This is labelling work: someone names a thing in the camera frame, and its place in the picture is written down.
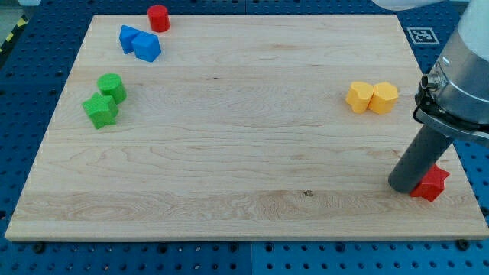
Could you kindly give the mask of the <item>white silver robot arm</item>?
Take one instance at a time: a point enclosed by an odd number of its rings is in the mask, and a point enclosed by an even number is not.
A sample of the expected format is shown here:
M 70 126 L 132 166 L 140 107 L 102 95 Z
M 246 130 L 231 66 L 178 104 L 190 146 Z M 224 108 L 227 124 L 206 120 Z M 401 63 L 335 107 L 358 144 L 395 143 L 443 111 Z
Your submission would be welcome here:
M 455 140 L 488 145 L 488 0 L 471 0 L 415 95 L 422 124 L 388 177 L 411 193 Z

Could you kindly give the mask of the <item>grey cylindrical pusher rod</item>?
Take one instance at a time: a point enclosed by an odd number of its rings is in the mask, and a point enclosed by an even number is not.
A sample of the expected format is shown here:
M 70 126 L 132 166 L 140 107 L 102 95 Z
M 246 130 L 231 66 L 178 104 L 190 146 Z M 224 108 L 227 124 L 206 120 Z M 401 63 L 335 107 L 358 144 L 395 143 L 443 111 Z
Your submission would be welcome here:
M 423 125 L 388 177 L 390 187 L 399 193 L 411 193 L 453 139 Z

